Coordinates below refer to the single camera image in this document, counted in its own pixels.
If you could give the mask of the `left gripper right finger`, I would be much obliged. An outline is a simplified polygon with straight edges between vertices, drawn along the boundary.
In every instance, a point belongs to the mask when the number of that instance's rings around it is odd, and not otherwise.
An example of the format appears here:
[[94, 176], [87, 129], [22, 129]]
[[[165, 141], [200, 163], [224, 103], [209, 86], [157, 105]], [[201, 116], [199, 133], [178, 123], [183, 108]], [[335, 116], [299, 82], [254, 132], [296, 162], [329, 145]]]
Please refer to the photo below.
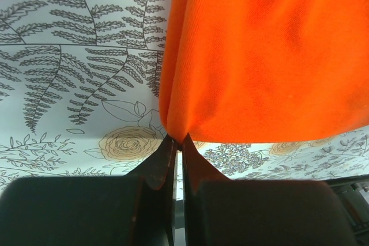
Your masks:
[[187, 245], [355, 245], [323, 181], [231, 180], [182, 143]]

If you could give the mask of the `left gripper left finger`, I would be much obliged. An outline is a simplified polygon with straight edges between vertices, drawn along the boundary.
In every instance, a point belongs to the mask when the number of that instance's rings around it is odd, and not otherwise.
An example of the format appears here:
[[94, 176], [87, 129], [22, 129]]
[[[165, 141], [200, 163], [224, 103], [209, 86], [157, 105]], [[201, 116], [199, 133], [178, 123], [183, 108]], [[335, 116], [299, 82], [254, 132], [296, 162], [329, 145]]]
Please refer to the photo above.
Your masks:
[[1, 194], [2, 245], [173, 245], [178, 145], [124, 176], [23, 177]]

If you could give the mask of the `orange t shirt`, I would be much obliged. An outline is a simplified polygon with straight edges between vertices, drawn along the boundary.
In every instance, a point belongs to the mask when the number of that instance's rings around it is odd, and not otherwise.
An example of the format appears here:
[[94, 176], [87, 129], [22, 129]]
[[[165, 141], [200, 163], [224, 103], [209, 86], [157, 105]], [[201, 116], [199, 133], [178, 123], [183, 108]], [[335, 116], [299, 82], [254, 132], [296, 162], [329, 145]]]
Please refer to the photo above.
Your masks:
[[368, 125], [368, 0], [172, 0], [159, 112], [178, 142]]

